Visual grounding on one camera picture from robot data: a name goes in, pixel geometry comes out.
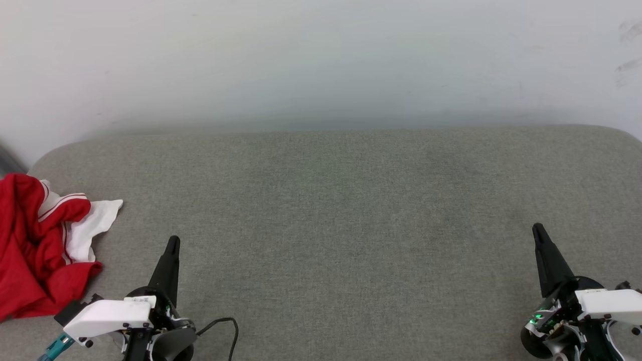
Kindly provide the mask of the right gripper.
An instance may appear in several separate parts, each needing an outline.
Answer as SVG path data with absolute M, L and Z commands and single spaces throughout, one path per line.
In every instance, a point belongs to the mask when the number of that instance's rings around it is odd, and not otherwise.
M 616 346 L 612 327 L 640 335 L 640 289 L 615 290 L 573 274 L 543 224 L 532 226 L 540 291 L 545 298 L 521 330 L 525 350 L 539 359 L 632 360 Z

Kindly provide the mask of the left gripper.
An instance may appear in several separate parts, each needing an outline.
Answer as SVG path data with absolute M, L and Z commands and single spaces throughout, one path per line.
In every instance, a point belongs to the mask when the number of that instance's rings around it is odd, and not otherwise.
M 170 236 L 147 286 L 127 296 L 135 301 L 151 301 L 149 322 L 129 326 L 125 332 L 124 360 L 191 360 L 197 340 L 194 322 L 179 317 L 177 306 L 180 269 L 178 236 Z

